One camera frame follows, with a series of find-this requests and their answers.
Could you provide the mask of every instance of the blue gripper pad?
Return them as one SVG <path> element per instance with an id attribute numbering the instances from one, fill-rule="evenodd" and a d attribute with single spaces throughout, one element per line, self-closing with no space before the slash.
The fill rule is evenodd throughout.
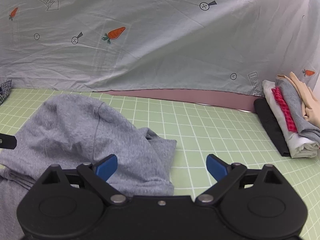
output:
<path id="1" fill-rule="evenodd" d="M 229 164 L 225 163 L 213 154 L 209 154 L 207 156 L 206 165 L 207 170 L 216 181 L 221 180 L 229 171 L 231 171 L 231 166 Z"/>
<path id="2" fill-rule="evenodd" d="M 94 173 L 104 181 L 107 181 L 118 168 L 118 158 L 111 154 L 94 166 Z"/>

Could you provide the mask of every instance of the table surface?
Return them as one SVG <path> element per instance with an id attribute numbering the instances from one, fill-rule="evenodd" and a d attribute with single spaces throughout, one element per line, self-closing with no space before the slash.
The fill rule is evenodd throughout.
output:
<path id="1" fill-rule="evenodd" d="M 320 238 L 320 160 L 281 157 L 256 114 L 221 107 L 95 92 L 12 89 L 0 106 L 0 133 L 14 135 L 49 97 L 61 93 L 97 98 L 124 115 L 137 128 L 177 140 L 170 179 L 175 195 L 193 198 L 216 183 L 205 168 L 208 154 L 251 169 L 274 164 L 306 203 L 309 216 L 301 236 Z"/>

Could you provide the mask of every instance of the orange carrot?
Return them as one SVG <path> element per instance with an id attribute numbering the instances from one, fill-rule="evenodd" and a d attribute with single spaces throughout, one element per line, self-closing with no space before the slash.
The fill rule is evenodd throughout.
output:
<path id="1" fill-rule="evenodd" d="M 9 20 L 12 20 L 12 19 L 15 17 L 17 11 L 18 11 L 18 7 L 15 8 L 15 9 L 10 13 L 10 15 L 9 15 Z"/>
<path id="2" fill-rule="evenodd" d="M 115 40 L 116 38 L 118 38 L 120 36 L 120 34 L 125 30 L 125 27 L 121 27 L 119 29 L 115 29 L 111 32 L 109 32 L 108 34 L 104 34 L 105 37 L 103 37 L 102 39 L 104 41 L 108 40 L 107 42 L 110 44 L 110 40 Z"/>
<path id="3" fill-rule="evenodd" d="M 304 76 L 312 76 L 315 72 L 314 71 L 312 71 L 312 70 L 302 70 L 302 73 L 304 73 Z"/>

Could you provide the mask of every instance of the folded white shirt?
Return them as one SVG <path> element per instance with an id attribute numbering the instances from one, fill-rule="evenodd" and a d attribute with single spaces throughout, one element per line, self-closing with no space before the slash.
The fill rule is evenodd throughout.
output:
<path id="1" fill-rule="evenodd" d="M 263 92 L 266 100 L 275 115 L 279 126 L 284 135 L 284 139 L 287 142 L 290 155 L 292 158 L 298 157 L 308 157 L 313 158 L 320 153 L 319 144 L 312 141 L 306 137 L 299 135 L 297 132 L 290 132 L 285 121 L 284 113 L 282 112 L 280 106 L 276 102 L 274 95 L 272 93 L 272 88 L 275 88 L 275 83 L 264 80 L 262 82 Z"/>

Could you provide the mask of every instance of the folded gray shirt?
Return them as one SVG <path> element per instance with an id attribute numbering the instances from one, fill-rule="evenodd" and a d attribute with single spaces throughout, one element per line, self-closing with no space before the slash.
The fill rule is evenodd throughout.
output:
<path id="1" fill-rule="evenodd" d="M 281 90 L 298 133 L 301 136 L 320 143 L 320 129 L 303 118 L 301 110 L 302 101 L 293 85 L 284 78 L 276 78 L 275 85 Z"/>
<path id="2" fill-rule="evenodd" d="M 173 195 L 169 171 L 176 141 L 148 128 L 135 128 L 105 103 L 80 95 L 58 95 L 44 102 L 17 132 L 17 147 L 2 150 L 0 164 L 0 239 L 16 240 L 22 231 L 16 208 L 51 164 L 74 169 L 109 154 L 118 169 L 108 183 L 127 196 Z"/>

